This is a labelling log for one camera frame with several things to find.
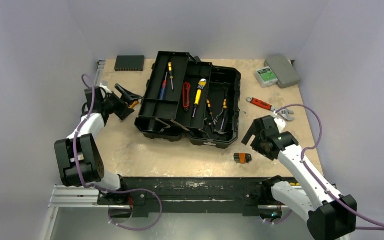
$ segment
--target plywood surface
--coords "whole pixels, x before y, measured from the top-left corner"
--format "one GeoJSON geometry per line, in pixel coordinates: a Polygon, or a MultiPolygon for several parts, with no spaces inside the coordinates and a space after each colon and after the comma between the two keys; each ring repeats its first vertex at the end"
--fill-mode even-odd
{"type": "MultiPolygon", "coordinates": [[[[291,177],[291,173],[277,160],[271,161],[241,143],[254,119],[270,112],[246,101],[254,97],[279,108],[289,104],[302,104],[298,86],[280,89],[277,85],[261,88],[253,72],[264,66],[263,60],[204,59],[215,66],[236,68],[241,74],[239,138],[227,149],[212,146],[195,146],[184,136],[178,142],[146,138],[135,127],[140,105],[126,120],[120,121],[114,114],[101,131],[96,143],[105,168],[126,177],[291,177]],[[237,164],[234,153],[251,153],[252,162],[237,164]]],[[[151,66],[155,59],[146,59],[142,72],[115,72],[115,59],[105,64],[102,81],[107,81],[111,90],[120,84],[127,90],[143,96],[151,66]]],[[[285,131],[291,132],[303,147],[313,146],[314,140],[309,121],[303,108],[294,107],[295,120],[288,122],[285,131]]],[[[316,150],[306,153],[315,167],[322,172],[316,150]]]]}

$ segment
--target toolbox tray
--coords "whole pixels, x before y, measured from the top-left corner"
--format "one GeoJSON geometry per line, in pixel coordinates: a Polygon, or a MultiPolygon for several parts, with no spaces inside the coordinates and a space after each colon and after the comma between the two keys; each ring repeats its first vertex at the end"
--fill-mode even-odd
{"type": "MultiPolygon", "coordinates": [[[[158,52],[152,74],[146,85],[146,92],[141,102],[139,115],[134,125],[147,138],[166,139],[176,142],[186,133],[193,145],[209,145],[225,149],[238,139],[239,107],[241,94],[241,73],[235,68],[213,66],[211,62],[197,61],[185,52],[158,52]],[[166,96],[159,100],[161,87],[171,62],[173,72],[173,89],[167,77],[166,96]],[[206,79],[207,83],[201,92],[199,107],[195,117],[194,102],[198,82],[206,79]],[[184,111],[182,88],[183,83],[190,84],[189,111],[184,111]],[[207,109],[207,99],[211,103],[213,117],[222,112],[227,91],[226,134],[213,133],[205,119],[212,122],[207,109]]],[[[222,117],[216,124],[219,130],[222,117]]]]}

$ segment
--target cable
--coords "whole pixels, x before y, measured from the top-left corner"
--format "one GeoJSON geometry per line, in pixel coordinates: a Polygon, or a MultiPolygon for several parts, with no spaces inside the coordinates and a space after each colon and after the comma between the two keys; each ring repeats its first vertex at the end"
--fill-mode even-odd
{"type": "Polygon", "coordinates": [[[85,77],[87,77],[88,79],[92,79],[91,76],[87,75],[86,73],[82,74],[81,75],[81,81],[83,82],[83,84],[88,88],[90,89],[91,87],[85,82],[85,77]]]}
{"type": "Polygon", "coordinates": [[[291,214],[292,214],[292,210],[290,210],[290,211],[286,214],[286,216],[285,216],[284,218],[280,219],[280,220],[277,221],[277,222],[274,222],[273,225],[277,225],[277,224],[281,224],[281,223],[283,223],[283,221],[285,221],[287,218],[289,218],[289,216],[290,216],[291,214]]]}
{"type": "Polygon", "coordinates": [[[322,139],[322,132],[323,132],[323,127],[322,127],[322,121],[320,120],[320,117],[317,115],[317,113],[309,108],[308,106],[305,106],[305,105],[302,105],[302,104],[291,104],[291,105],[287,105],[287,106],[284,106],[284,107],[281,107],[279,108],[275,113],[277,114],[278,112],[286,109],[286,108],[290,108],[290,107],[303,107],[307,110],[309,110],[310,112],[312,112],[315,116],[315,118],[317,119],[318,121],[318,125],[320,127],[320,134],[318,135],[318,139],[317,141],[315,142],[314,146],[312,147],[306,147],[302,150],[301,152],[301,161],[304,165],[304,167],[308,170],[308,172],[313,176],[313,178],[318,182],[318,184],[323,188],[323,190],[331,197],[333,198],[336,202],[338,202],[342,207],[344,207],[346,210],[348,210],[350,213],[354,214],[355,216],[363,219],[364,221],[366,222],[369,222],[371,224],[374,224],[376,226],[379,226],[379,227],[370,227],[370,226],[358,226],[356,227],[355,229],[356,230],[375,230],[375,231],[384,231],[384,223],[382,222],[379,222],[379,221],[375,221],[373,219],[370,219],[366,216],[364,216],[363,214],[361,213],[358,213],[356,211],[354,211],[354,209],[352,209],[351,207],[347,206],[345,203],[343,203],[341,200],[339,200],[335,195],[333,195],[333,193],[331,193],[331,191],[323,184],[323,182],[316,176],[316,174],[310,169],[310,167],[308,166],[308,164],[306,163],[306,161],[304,161],[304,156],[305,156],[305,153],[307,150],[313,150],[315,148],[317,148],[317,146],[319,145],[320,143],[320,140],[322,139]]]}
{"type": "MultiPolygon", "coordinates": [[[[89,87],[89,86],[85,83],[84,77],[87,77],[90,80],[90,82],[92,83],[92,86],[93,86],[94,81],[92,80],[92,78],[89,75],[87,75],[87,74],[83,74],[81,76],[81,80],[83,81],[83,83],[87,87],[89,87]]],[[[80,178],[81,185],[85,189],[95,188],[95,189],[97,189],[97,190],[99,190],[101,192],[104,192],[104,193],[129,194],[129,193],[133,193],[133,192],[144,191],[144,192],[152,194],[158,200],[158,203],[159,203],[159,214],[158,214],[158,217],[156,218],[156,220],[151,225],[149,225],[149,226],[141,227],[141,228],[133,228],[133,227],[128,227],[128,226],[120,225],[118,223],[114,223],[114,221],[111,219],[111,215],[109,215],[109,219],[110,219],[109,222],[114,224],[117,227],[122,228],[122,229],[127,229],[127,230],[130,230],[130,231],[143,231],[143,230],[150,229],[150,228],[152,228],[153,226],[155,226],[158,223],[158,221],[160,220],[161,216],[163,215],[163,203],[161,202],[161,199],[155,194],[155,192],[150,191],[148,189],[144,189],[144,188],[137,188],[137,189],[127,190],[127,191],[114,191],[114,190],[111,190],[111,189],[106,189],[106,188],[97,186],[95,184],[86,185],[85,178],[83,177],[82,169],[80,167],[80,162],[79,162],[79,157],[78,157],[78,152],[77,152],[77,144],[76,143],[77,143],[77,137],[79,136],[80,130],[82,129],[83,125],[85,125],[85,123],[89,120],[89,117],[92,114],[92,111],[94,109],[94,105],[95,105],[95,91],[93,90],[92,91],[92,103],[90,104],[90,109],[89,109],[89,112],[87,113],[87,117],[85,119],[83,119],[83,121],[81,121],[80,124],[77,126],[77,129],[75,130],[74,138],[73,138],[74,161],[75,161],[75,166],[77,168],[78,177],[80,178]]]]}

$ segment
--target screwdriver handle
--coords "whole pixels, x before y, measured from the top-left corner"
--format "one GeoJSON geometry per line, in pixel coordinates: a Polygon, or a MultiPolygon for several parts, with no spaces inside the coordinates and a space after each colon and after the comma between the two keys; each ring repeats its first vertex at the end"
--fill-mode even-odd
{"type": "Polygon", "coordinates": [[[168,63],[168,73],[170,74],[170,79],[173,79],[173,69],[172,69],[172,63],[168,63]]]}
{"type": "Polygon", "coordinates": [[[159,99],[165,100],[166,99],[166,86],[167,86],[167,80],[164,80],[162,83],[161,91],[159,92],[159,99]]]}
{"type": "Polygon", "coordinates": [[[198,106],[200,104],[200,98],[201,98],[201,89],[198,89],[198,91],[196,91],[195,106],[198,106]]]}
{"type": "Polygon", "coordinates": [[[209,114],[210,115],[213,115],[213,111],[211,111],[211,103],[210,103],[210,100],[206,100],[206,104],[208,105],[208,110],[209,110],[209,114]]]}

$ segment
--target gray box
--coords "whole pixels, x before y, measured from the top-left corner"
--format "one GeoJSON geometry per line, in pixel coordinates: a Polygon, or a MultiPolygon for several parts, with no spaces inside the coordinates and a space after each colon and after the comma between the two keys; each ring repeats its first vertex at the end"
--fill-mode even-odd
{"type": "Polygon", "coordinates": [[[276,75],[277,85],[281,89],[297,85],[301,81],[301,76],[284,55],[280,54],[267,58],[265,65],[269,66],[276,75]]]}

